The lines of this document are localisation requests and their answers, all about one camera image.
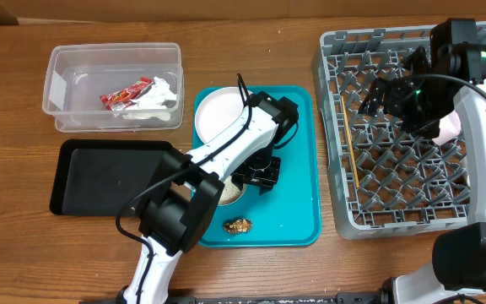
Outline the grey bowl with rice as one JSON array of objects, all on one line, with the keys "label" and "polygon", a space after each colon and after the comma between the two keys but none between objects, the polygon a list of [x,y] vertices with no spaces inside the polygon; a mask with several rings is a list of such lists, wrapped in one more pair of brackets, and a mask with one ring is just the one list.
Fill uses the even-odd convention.
[{"label": "grey bowl with rice", "polygon": [[224,189],[219,199],[219,205],[228,205],[237,201],[245,192],[246,184],[242,187],[237,187],[228,176],[224,181]]}]

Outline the pink bowl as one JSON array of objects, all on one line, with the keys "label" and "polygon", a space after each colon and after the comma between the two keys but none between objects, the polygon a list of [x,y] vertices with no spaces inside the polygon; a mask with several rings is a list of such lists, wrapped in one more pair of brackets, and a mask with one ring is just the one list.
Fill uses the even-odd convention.
[{"label": "pink bowl", "polygon": [[462,131],[461,120],[456,111],[452,111],[439,121],[439,133],[432,141],[436,145],[442,145],[456,138]]}]

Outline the brown food scrap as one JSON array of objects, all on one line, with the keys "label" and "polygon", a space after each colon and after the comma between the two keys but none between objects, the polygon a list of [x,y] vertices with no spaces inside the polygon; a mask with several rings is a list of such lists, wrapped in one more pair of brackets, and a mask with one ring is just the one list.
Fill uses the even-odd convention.
[{"label": "brown food scrap", "polygon": [[223,223],[225,232],[233,235],[248,233],[252,228],[252,222],[248,219],[237,219]]}]

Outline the wooden chopstick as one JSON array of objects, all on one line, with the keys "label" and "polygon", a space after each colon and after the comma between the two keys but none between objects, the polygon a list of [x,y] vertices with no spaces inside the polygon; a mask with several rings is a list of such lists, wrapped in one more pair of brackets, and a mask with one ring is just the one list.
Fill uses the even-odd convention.
[{"label": "wooden chopstick", "polygon": [[351,161],[351,167],[352,167],[352,173],[354,176],[354,184],[356,189],[359,189],[359,175],[357,172],[357,166],[355,163],[355,158],[354,158],[354,149],[353,149],[353,143],[352,143],[352,136],[351,136],[351,129],[349,126],[348,122],[348,114],[344,102],[344,98],[341,95],[341,110],[343,112],[343,125],[346,133],[346,141],[347,141],[347,146],[348,146],[348,152],[350,154],[350,161]]}]

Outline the white round plate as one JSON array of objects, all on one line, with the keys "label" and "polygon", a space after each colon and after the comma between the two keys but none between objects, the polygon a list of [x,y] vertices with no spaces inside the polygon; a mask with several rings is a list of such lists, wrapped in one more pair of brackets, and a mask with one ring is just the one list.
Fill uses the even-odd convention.
[{"label": "white round plate", "polygon": [[212,88],[204,94],[197,99],[195,133],[203,144],[224,144],[242,130],[248,109],[237,87]]}]

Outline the white napkin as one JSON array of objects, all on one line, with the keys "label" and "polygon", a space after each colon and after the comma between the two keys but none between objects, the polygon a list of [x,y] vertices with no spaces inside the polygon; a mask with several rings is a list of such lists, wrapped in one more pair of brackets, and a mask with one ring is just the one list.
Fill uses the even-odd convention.
[{"label": "white napkin", "polygon": [[132,100],[127,108],[129,111],[140,111],[140,113],[127,113],[122,117],[127,120],[145,120],[158,118],[161,121],[169,121],[170,108],[176,103],[177,94],[170,90],[170,84],[158,77],[154,77],[153,83]]}]

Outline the red snack wrapper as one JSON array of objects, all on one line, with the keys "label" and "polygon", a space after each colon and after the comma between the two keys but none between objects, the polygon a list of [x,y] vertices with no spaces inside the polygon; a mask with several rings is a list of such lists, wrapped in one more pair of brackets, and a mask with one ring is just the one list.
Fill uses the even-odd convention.
[{"label": "red snack wrapper", "polygon": [[121,111],[133,104],[133,101],[153,84],[152,79],[140,78],[137,82],[125,89],[101,95],[100,101],[110,111]]}]

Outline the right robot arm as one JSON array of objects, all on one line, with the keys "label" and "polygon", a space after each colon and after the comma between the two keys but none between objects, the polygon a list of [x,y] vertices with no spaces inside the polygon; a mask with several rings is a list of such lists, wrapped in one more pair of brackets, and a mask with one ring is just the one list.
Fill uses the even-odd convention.
[{"label": "right robot arm", "polygon": [[432,259],[388,280],[384,303],[478,302],[486,294],[486,44],[472,19],[448,19],[430,32],[429,46],[407,56],[408,75],[375,79],[359,107],[401,119],[407,133],[437,138],[440,120],[457,114],[465,138],[470,206],[467,224],[435,240]]}]

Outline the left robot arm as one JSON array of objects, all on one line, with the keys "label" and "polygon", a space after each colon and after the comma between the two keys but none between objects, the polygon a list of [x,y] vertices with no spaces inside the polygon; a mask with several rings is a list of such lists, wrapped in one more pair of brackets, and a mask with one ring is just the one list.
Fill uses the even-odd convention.
[{"label": "left robot arm", "polygon": [[186,154],[168,152],[155,169],[148,187],[125,203],[140,219],[134,235],[141,255],[132,283],[116,296],[118,303],[163,303],[180,256],[189,252],[209,227],[230,179],[237,187],[252,185],[261,193],[278,182],[281,160],[276,149],[298,124],[298,106],[264,91],[242,93],[244,109],[224,131]]}]

